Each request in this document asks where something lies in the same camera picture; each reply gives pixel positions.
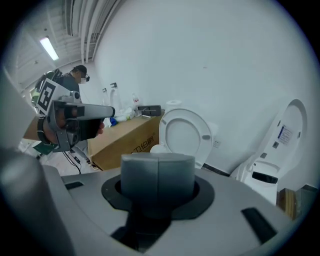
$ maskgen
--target toilet lid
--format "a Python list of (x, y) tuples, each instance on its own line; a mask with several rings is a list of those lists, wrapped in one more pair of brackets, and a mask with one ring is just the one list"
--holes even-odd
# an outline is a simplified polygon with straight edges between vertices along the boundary
[(160, 121), (159, 143), (168, 152), (194, 156), (195, 165), (202, 167), (212, 149), (213, 138), (201, 116), (186, 108), (175, 108)]
[(299, 162), (306, 131), (304, 104), (299, 99), (287, 102), (275, 117), (248, 167), (276, 178), (280, 173), (283, 176), (293, 168), (292, 162)]

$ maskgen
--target fluorescent light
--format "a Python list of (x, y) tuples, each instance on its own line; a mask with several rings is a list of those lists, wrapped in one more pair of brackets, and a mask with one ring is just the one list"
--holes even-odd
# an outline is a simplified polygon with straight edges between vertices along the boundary
[(40, 40), (40, 43), (42, 44), (43, 48), (46, 50), (46, 52), (50, 55), (50, 57), (55, 61), (59, 59), (55, 49), (53, 48), (50, 40), (48, 37), (42, 38)]

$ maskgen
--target pipe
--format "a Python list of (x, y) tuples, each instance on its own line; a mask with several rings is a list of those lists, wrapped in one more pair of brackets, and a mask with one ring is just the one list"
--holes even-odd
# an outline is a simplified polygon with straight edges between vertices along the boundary
[(98, 48), (98, 46), (99, 46), (99, 41), (100, 41), (101, 35), (103, 34), (103, 32), (104, 32), (104, 30), (105, 30), (105, 27), (106, 27), (106, 25), (107, 25), (108, 22), (109, 22), (110, 17), (112, 16), (113, 12), (115, 11), (115, 9), (117, 8), (118, 4), (119, 4), (121, 1), (122, 1), (122, 0), (116, 0), (116, 1), (114, 2), (113, 6), (111, 7), (110, 13), (109, 13), (108, 17), (106, 18), (106, 21), (105, 21), (105, 23), (103, 24), (103, 27), (102, 27), (102, 29), (101, 29), (101, 31), (100, 31), (100, 33), (99, 33), (98, 39), (97, 39), (97, 41), (96, 41), (96, 43), (95, 43), (95, 47), (94, 47), (94, 51), (93, 51), (93, 55), (92, 55), (92, 61), (94, 61), (94, 59), (95, 59), (95, 55), (96, 55), (97, 48)]
[(73, 37), (73, 29), (72, 29), (72, 18), (73, 18), (73, 10), (74, 10), (74, 0), (71, 0), (71, 7), (70, 7), (70, 34)]
[(104, 4), (105, 4), (105, 0), (98, 0), (98, 3), (96, 4), (96, 7), (95, 7), (93, 15), (92, 15), (88, 35), (86, 37), (87, 38), (87, 40), (86, 40), (86, 56), (85, 56), (86, 63), (88, 63), (88, 60), (89, 60), (89, 47), (90, 47), (90, 42), (91, 42), (92, 31), (94, 30), (94, 27), (97, 24), (99, 14), (101, 13), (101, 11), (103, 9)]
[(78, 36), (81, 37), (81, 29), (82, 29), (82, 23), (84, 19), (84, 14), (87, 6), (87, 0), (82, 1), (81, 11), (80, 11), (80, 19), (79, 19), (79, 28), (78, 28)]
[[(108, 3), (107, 4), (105, 4), (104, 5), (104, 7), (103, 7), (103, 10), (100, 12), (100, 15), (99, 15), (99, 18), (97, 19), (97, 24), (99, 24), (100, 23), (100, 21), (101, 21), (101, 19), (105, 19), (106, 17), (104, 17), (104, 13), (105, 13), (105, 11), (106, 11), (106, 9), (107, 9), (107, 7), (108, 7), (108, 4), (109, 4), (109, 2), (110, 1), (112, 1), (112, 0), (107, 0), (108, 1)], [(99, 33), (99, 30), (97, 30), (97, 27), (95, 27), (94, 28), (94, 31), (93, 31), (93, 34), (94, 34), (94, 37), (93, 37), (93, 41), (95, 42), (96, 40), (97, 40), (97, 38), (98, 38), (98, 34)]]
[(91, 12), (93, 5), (94, 5), (94, 0), (87, 1), (84, 16), (83, 16), (83, 22), (82, 22), (82, 28), (81, 28), (81, 61), (82, 61), (82, 64), (85, 64), (85, 37), (86, 37), (86, 32), (87, 32), (89, 15), (90, 15), (90, 12)]

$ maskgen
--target toilet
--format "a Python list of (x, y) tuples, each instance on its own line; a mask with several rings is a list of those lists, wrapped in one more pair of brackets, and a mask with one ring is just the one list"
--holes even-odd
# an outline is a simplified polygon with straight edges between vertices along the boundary
[(159, 124), (159, 144), (151, 153), (179, 153), (195, 157), (195, 167), (200, 169), (213, 147), (218, 126), (206, 122), (191, 109), (167, 109)]
[(247, 184), (273, 205), (278, 180), (300, 161), (307, 133), (307, 112), (299, 99), (286, 100), (258, 150), (230, 175)]

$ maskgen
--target cap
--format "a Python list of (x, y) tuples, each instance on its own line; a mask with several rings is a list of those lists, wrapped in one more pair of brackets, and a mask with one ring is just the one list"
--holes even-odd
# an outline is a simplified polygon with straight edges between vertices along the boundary
[(74, 67), (75, 69), (79, 70), (80, 72), (82, 72), (83, 74), (87, 74), (87, 68), (84, 65), (78, 65)]

